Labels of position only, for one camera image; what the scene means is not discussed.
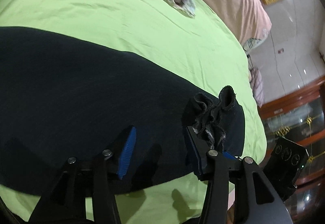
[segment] bed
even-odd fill
[[[218,96],[231,85],[245,113],[243,156],[260,163],[266,139],[248,81],[245,52],[202,0],[187,17],[163,0],[0,0],[0,26],[56,32],[131,51]],[[117,195],[122,223],[183,223],[199,216],[206,185],[191,173],[130,194]],[[7,207],[25,221],[39,197],[0,186]],[[87,217],[92,219],[91,199]]]

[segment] white tiled wall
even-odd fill
[[[264,9],[272,22],[271,33],[250,55],[261,71],[267,103],[325,75],[319,55],[320,47],[325,52],[325,33],[321,42],[325,9],[319,0],[281,0]]]

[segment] wooden furniture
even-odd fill
[[[310,214],[323,197],[325,186],[325,76],[259,109],[267,151],[263,167],[278,137],[306,147],[311,157],[296,181],[298,190],[286,202],[294,222]]]

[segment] pink bedding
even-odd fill
[[[260,0],[203,0],[232,31],[246,52],[268,36],[271,21]]]

